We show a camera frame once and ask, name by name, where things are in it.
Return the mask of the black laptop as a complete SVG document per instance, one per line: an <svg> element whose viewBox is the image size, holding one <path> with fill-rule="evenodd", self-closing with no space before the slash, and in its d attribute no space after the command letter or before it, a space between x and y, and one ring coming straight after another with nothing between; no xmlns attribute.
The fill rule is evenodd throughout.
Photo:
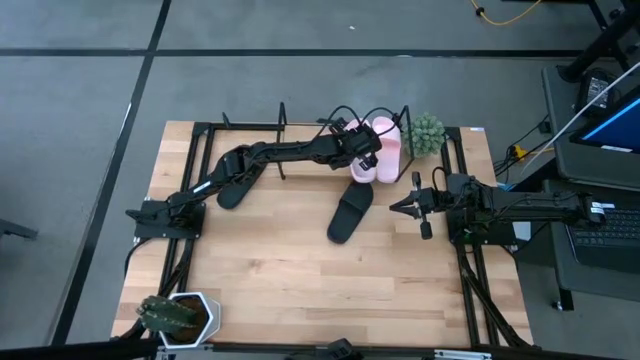
<svg viewBox="0 0 640 360"><path fill-rule="evenodd" d="M585 266L640 274L640 207L596 202L600 225L567 226L574 258Z"/></svg>

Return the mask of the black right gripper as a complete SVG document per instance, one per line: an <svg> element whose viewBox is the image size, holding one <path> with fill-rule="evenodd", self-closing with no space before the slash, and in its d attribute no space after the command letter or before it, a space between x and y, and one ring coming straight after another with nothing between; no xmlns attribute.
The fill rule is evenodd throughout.
<svg viewBox="0 0 640 360"><path fill-rule="evenodd" d="M390 206L389 210L408 216L416 216L416 219L420 221L421 238L423 240L429 240L433 237L433 231L431 223L427 220L427 215L446 210L447 192L436 190L433 187L422 188L421 175L419 172L412 173L412 184L414 186L413 195L405 197L399 204L414 204L415 206Z"/></svg>

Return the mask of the cactus in white hexagonal pot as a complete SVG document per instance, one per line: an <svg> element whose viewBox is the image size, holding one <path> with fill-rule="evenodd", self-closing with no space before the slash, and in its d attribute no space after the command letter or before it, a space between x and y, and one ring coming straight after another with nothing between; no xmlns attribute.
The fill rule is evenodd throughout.
<svg viewBox="0 0 640 360"><path fill-rule="evenodd" d="M197 348L221 328L221 304L202 292L149 296L136 313L142 326L158 333L170 350Z"/></svg>

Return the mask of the silver aluminium bracket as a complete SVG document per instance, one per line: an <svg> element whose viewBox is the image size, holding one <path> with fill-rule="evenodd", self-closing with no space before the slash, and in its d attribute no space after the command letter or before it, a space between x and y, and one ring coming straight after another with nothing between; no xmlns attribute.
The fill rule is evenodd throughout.
<svg viewBox="0 0 640 360"><path fill-rule="evenodd" d="M463 351L463 350L445 350L435 349L434 360L493 360L490 353Z"/></svg>

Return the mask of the black power adapter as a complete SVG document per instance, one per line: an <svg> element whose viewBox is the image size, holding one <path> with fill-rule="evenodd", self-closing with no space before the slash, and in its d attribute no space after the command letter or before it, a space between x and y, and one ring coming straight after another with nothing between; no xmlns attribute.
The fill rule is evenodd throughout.
<svg viewBox="0 0 640 360"><path fill-rule="evenodd" d="M582 115L589 118L604 115L616 99L615 87L605 92L614 80L614 74L603 68L586 71L580 81L576 111L585 108Z"/></svg>

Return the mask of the black desk frame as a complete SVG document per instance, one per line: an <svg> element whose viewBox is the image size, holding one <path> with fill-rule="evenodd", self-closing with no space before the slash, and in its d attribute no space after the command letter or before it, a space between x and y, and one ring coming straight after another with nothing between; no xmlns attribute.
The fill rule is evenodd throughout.
<svg viewBox="0 0 640 360"><path fill-rule="evenodd" d="M640 0L631 0L626 8L604 31L568 66L558 73L567 82L578 81L582 74L607 50L612 49L640 20Z"/></svg>

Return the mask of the black slide sandal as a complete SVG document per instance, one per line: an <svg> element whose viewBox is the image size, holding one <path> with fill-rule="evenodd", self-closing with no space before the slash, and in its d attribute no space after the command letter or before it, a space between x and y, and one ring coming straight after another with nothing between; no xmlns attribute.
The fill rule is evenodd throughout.
<svg viewBox="0 0 640 360"><path fill-rule="evenodd" d="M250 165L248 169L232 171L227 169L225 160L219 160L216 166L220 166L226 175L240 177L239 180L225 186L217 196L218 205L226 210L232 210L242 202L266 169L266 164L258 163Z"/></svg>
<svg viewBox="0 0 640 360"><path fill-rule="evenodd" d="M370 183L352 181L339 199L336 211L327 229L328 239L342 245L357 229L374 199Z"/></svg>

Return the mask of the round green succulent in pot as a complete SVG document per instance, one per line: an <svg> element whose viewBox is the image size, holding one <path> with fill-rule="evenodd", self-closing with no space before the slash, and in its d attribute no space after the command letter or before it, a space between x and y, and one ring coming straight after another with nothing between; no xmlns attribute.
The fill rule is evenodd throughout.
<svg viewBox="0 0 640 360"><path fill-rule="evenodd" d="M445 142L444 125L435 115L424 113L411 120L402 141L405 151L415 158L436 155Z"/></svg>

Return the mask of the monitor with blue screen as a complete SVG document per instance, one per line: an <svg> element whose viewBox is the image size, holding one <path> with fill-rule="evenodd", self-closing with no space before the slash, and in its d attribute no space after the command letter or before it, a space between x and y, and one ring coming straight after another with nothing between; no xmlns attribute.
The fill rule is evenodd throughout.
<svg viewBox="0 0 640 360"><path fill-rule="evenodd" d="M640 85L570 136L573 143L640 154Z"/></svg>

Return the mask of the grey chair base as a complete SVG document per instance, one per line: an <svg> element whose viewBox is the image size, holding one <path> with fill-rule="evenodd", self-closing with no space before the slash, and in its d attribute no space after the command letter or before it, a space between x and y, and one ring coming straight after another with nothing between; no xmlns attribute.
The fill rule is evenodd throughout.
<svg viewBox="0 0 640 360"><path fill-rule="evenodd" d="M14 222L0 219L0 239L7 236L18 236L27 240L34 240L38 232L34 229L16 224Z"/></svg>

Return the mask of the pink slide sandal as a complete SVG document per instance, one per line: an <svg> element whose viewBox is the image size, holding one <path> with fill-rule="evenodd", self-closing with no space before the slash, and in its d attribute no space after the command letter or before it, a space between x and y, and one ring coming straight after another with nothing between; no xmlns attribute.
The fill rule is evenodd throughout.
<svg viewBox="0 0 640 360"><path fill-rule="evenodd" d="M382 145L376 152L378 158L376 178L382 183L393 183L400 170L402 148L400 130L390 118L383 116L376 117L372 125Z"/></svg>
<svg viewBox="0 0 640 360"><path fill-rule="evenodd" d="M353 153L351 175L359 183L370 183L375 178L378 163L376 152L381 148L379 137L371 124L361 118L351 120L346 130L349 134L348 145Z"/></svg>

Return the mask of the wooden shelf with black frame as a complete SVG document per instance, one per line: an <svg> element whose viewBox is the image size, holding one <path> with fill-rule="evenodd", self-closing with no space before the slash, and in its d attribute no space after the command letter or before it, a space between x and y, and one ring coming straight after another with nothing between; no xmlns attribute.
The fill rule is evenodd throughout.
<svg viewBox="0 0 640 360"><path fill-rule="evenodd" d="M298 141L303 143L303 142L310 141L316 135L326 135L330 133L329 126L327 125L327 122L328 122L327 119L321 119L318 124L311 124L311 123L286 124L285 123L286 115L285 115L283 103L281 103L280 105L280 110L281 110L280 122L283 126L283 129L277 135L277 139L280 142ZM415 160L415 157L413 155L409 155L405 151L403 146L403 141L402 141L402 134L406 131L406 129L411 129L412 119L410 115L410 110L407 105L405 105L399 113L393 113L391 110L385 107L377 107L370 110L365 115L364 120L367 120L372 125L373 120L378 116L390 118L395 123L395 125L399 128L401 133L402 148L401 148L401 157L400 157L400 170L399 170L399 175L395 181L395 182L398 182Z"/></svg>

